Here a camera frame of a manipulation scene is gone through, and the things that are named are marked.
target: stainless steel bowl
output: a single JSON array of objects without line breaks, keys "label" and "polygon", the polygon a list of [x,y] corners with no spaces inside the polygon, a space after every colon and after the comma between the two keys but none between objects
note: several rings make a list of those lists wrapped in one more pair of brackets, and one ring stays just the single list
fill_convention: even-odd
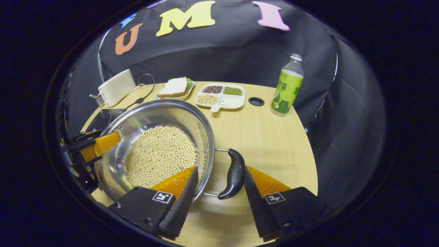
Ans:
[{"label": "stainless steel bowl", "polygon": [[114,201],[134,188],[125,172],[124,158],[131,144],[150,128],[156,126],[178,127],[197,147],[195,165],[198,166],[198,184],[195,201],[209,179],[215,155],[212,127],[204,114],[193,105],[172,99],[160,99],[140,104],[126,111],[102,132],[102,135],[119,131],[121,141],[102,155],[95,163],[95,171],[102,189]]}]

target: white plate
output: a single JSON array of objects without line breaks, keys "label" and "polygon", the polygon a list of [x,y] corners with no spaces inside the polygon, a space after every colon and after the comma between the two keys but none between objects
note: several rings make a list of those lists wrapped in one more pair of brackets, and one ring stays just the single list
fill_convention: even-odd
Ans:
[{"label": "white plate", "polygon": [[[158,96],[158,94],[160,94],[160,92],[163,90],[163,87],[166,85],[166,83],[163,84],[162,88],[156,93],[156,95],[154,96],[154,99],[160,99],[160,97]],[[187,98],[189,98],[189,95],[192,92],[192,89],[195,87],[195,82],[192,81],[192,87],[189,88],[189,90],[187,91],[186,95],[183,95],[181,97],[164,97],[164,98],[172,98],[172,99],[179,99],[179,100],[185,100]]]},{"label": "white plate", "polygon": [[[212,93],[203,93],[204,89],[209,86],[222,86],[221,93],[219,94],[212,94]],[[242,95],[230,95],[230,94],[224,94],[224,89],[226,87],[234,87],[239,88],[242,91]],[[206,105],[198,103],[198,97],[200,95],[212,95],[218,97],[218,101],[215,105]],[[210,111],[213,113],[218,112],[221,108],[223,109],[238,109],[244,105],[245,102],[245,91],[244,88],[238,85],[233,84],[223,84],[223,83],[210,83],[206,84],[197,94],[195,97],[195,103],[199,106],[203,107],[209,107]]]}]

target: metal pot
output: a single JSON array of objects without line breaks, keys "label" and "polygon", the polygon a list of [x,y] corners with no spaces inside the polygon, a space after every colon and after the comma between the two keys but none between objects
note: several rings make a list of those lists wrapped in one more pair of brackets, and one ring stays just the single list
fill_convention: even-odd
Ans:
[{"label": "metal pot", "polygon": [[244,183],[244,159],[233,149],[216,149],[212,127],[204,114],[193,105],[172,99],[159,99],[140,104],[115,119],[101,135],[119,131],[121,141],[102,155],[95,163],[95,171],[102,189],[117,201],[136,185],[132,184],[125,171],[124,158],[131,144],[143,131],[156,126],[178,127],[183,130],[197,147],[195,165],[198,166],[198,184],[194,202],[203,192],[212,171],[216,151],[228,152],[232,162],[227,174],[227,186],[218,199],[234,196]]}]

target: bottle cap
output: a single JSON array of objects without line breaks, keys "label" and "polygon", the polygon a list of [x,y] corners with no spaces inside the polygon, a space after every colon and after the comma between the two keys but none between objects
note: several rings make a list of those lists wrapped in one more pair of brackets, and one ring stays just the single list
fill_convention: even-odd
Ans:
[{"label": "bottle cap", "polygon": [[302,61],[302,56],[296,53],[291,54],[291,58],[297,61]]}]

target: letter m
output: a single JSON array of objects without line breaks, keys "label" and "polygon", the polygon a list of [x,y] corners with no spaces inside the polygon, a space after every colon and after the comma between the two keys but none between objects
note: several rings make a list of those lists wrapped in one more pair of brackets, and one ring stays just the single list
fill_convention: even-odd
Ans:
[{"label": "letter m", "polygon": [[192,5],[186,12],[175,8],[162,13],[160,30],[155,35],[158,37],[172,32],[171,22],[178,30],[181,30],[190,18],[191,22],[187,24],[189,28],[215,24],[215,20],[210,17],[210,7],[214,3],[215,1],[203,1]]}]

